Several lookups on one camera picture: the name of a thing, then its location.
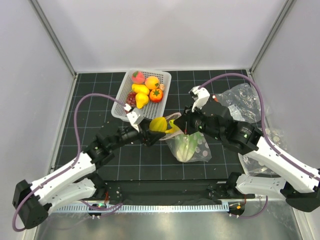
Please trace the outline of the green lettuce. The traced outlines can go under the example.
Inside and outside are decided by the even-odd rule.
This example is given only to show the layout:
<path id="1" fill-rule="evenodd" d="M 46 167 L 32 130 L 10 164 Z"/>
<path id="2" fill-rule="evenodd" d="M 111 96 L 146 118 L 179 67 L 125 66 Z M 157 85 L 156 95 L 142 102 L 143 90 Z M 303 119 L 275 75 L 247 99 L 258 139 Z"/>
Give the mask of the green lettuce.
<path id="1" fill-rule="evenodd" d="M 202 154 L 204 143 L 204 135 L 200 132 L 191 135 L 176 135 L 174 137 L 173 154 L 182 163 L 201 161 L 204 157 Z"/>

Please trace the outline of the yellow mango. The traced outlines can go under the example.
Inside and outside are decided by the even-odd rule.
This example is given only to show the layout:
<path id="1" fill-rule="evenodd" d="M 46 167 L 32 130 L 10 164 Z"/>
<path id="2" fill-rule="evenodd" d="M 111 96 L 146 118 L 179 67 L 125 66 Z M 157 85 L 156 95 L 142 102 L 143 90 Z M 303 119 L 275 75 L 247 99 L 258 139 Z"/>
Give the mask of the yellow mango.
<path id="1" fill-rule="evenodd" d="M 149 95 L 150 90 L 144 85 L 144 84 L 132 84 L 131 86 L 132 91 L 135 92 L 136 94 L 141 93 L 144 95 Z"/>

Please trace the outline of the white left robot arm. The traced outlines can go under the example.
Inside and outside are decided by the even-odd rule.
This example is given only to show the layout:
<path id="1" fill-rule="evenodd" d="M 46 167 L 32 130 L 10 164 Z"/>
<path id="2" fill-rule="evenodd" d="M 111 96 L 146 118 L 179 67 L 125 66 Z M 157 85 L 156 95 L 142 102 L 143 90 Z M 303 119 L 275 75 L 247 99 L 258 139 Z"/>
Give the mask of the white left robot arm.
<path id="1" fill-rule="evenodd" d="M 108 189 L 97 170 L 114 158 L 114 151 L 134 141 L 152 146 L 164 136 L 164 132 L 152 131 L 147 125 L 140 130 L 132 126 L 119 128 L 114 134 L 102 127 L 75 159 L 41 179 L 31 183 L 22 180 L 16 184 L 12 200 L 13 229 L 19 230 L 17 217 L 25 229 L 32 229 L 63 205 L 88 198 L 101 200 Z"/>

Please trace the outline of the orange yellow peach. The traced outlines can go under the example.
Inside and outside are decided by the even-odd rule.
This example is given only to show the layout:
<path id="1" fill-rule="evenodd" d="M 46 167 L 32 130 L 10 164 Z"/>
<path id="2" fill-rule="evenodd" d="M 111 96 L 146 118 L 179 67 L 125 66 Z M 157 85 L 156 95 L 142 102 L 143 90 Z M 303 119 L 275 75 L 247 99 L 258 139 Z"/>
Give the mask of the orange yellow peach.
<path id="1" fill-rule="evenodd" d="M 160 80 L 156 76 L 149 76 L 146 78 L 144 84 L 149 90 L 154 90 L 159 87 Z"/>

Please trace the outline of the orange zipper clear bag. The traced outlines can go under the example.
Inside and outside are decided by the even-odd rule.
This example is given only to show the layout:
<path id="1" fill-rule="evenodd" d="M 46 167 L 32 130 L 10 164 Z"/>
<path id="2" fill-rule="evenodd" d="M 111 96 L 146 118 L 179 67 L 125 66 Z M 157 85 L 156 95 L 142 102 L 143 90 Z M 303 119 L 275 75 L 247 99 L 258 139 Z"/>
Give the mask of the orange zipper clear bag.
<path id="1" fill-rule="evenodd" d="M 250 124 L 261 121 L 261 105 L 258 93 L 248 83 L 214 95 L 214 100 L 228 107 L 232 118 Z"/>

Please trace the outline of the pink peach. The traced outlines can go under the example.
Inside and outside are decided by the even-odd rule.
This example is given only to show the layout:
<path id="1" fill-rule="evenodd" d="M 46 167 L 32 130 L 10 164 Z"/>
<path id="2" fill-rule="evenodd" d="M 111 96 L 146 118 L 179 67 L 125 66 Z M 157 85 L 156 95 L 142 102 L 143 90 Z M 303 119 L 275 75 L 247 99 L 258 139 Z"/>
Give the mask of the pink peach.
<path id="1" fill-rule="evenodd" d="M 143 84 L 145 82 L 146 78 L 141 71 L 135 71 L 132 74 L 131 80 L 134 84 Z"/>

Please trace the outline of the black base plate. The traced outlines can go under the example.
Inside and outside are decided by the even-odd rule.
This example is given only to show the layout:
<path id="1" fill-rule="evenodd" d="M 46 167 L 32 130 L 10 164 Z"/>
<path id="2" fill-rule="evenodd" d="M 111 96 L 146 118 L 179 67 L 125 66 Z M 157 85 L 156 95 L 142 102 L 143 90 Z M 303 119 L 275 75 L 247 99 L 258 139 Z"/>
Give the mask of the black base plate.
<path id="1" fill-rule="evenodd" d="M 222 200 L 253 199 L 242 194 L 227 179 L 119 180 L 106 181 L 106 189 L 85 200 L 138 206 L 209 205 Z"/>

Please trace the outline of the yellow banana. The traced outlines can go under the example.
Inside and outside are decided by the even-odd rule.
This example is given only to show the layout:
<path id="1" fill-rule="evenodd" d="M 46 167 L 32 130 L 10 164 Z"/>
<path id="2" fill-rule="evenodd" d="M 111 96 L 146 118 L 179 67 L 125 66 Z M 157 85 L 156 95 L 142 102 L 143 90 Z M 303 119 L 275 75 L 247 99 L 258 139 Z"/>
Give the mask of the yellow banana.
<path id="1" fill-rule="evenodd" d="M 174 124 L 174 121 L 175 121 L 174 119 L 171 119 L 169 121 L 170 129 L 165 131 L 166 134 L 174 134 L 180 131 L 180 128 Z"/>

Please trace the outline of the red orange tomato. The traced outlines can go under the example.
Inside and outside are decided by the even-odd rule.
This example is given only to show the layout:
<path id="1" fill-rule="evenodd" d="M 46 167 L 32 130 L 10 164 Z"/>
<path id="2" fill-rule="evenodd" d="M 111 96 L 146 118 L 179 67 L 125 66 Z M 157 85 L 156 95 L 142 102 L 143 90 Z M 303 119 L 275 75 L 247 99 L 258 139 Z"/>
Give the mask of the red orange tomato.
<path id="1" fill-rule="evenodd" d="M 149 93 L 149 99 L 153 103 L 159 103 L 163 99 L 163 91 L 160 88 L 151 90 Z"/>

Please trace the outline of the white perforated plastic basket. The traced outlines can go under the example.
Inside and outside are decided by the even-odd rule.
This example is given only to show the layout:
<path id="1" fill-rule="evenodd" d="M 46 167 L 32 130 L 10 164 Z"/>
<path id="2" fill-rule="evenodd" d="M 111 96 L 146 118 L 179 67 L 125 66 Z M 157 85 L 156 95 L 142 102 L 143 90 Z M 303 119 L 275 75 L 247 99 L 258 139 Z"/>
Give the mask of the white perforated plastic basket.
<path id="1" fill-rule="evenodd" d="M 123 104 L 138 107 L 147 119 L 161 117 L 169 95 L 172 76 L 160 70 L 128 70 L 113 103 L 113 117 L 128 122 L 128 109 Z"/>

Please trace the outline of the beige garlic bulb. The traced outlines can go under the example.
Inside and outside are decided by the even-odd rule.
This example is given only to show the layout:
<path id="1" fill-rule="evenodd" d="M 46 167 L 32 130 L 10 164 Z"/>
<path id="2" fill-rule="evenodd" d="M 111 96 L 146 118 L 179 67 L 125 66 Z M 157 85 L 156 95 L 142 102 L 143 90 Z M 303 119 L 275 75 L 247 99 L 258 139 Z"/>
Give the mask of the beige garlic bulb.
<path id="1" fill-rule="evenodd" d="M 162 91 L 164 91 L 164 90 L 165 90 L 165 85 L 162 84 L 162 83 L 160 83 L 160 84 L 159 84 L 159 89 L 161 89 Z"/>

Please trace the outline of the pink dotted zip bag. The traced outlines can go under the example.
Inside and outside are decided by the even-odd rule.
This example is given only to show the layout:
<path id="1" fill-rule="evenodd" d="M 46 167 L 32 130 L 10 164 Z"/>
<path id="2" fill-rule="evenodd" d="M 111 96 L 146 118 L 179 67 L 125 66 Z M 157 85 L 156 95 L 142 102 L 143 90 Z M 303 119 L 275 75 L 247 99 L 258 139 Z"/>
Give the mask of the pink dotted zip bag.
<path id="1" fill-rule="evenodd" d="M 181 114 L 176 112 L 164 117 L 167 130 L 161 141 L 165 141 L 173 156 L 181 163 L 208 162 L 212 154 L 203 133 L 186 135 L 179 128 L 174 130 L 171 126 L 180 116 Z"/>

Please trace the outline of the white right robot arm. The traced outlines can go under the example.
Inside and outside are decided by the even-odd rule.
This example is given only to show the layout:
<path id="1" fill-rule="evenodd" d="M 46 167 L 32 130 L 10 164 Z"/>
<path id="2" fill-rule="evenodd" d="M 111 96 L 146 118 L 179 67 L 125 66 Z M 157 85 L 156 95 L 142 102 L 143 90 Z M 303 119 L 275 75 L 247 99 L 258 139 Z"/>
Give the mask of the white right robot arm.
<path id="1" fill-rule="evenodd" d="M 277 174 L 265 178 L 231 173 L 225 185 L 230 198 L 250 194 L 283 198 L 291 207 L 307 213 L 320 206 L 319 169 L 282 153 L 257 127 L 234 120 L 227 107 L 217 107 L 214 113 L 186 107 L 174 124 L 186 135 L 200 132 L 214 138 L 230 151 L 247 155 Z"/>

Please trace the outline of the red grape bunch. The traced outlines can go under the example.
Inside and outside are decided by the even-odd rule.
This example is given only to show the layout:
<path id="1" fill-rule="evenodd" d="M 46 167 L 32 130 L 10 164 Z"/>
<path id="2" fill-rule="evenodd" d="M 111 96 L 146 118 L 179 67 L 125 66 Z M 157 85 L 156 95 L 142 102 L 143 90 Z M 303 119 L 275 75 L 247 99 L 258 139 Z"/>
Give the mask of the red grape bunch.
<path id="1" fill-rule="evenodd" d="M 136 106 L 136 95 L 137 93 L 136 92 L 129 92 L 127 97 L 126 97 L 126 103 L 132 107 L 135 107 Z"/>

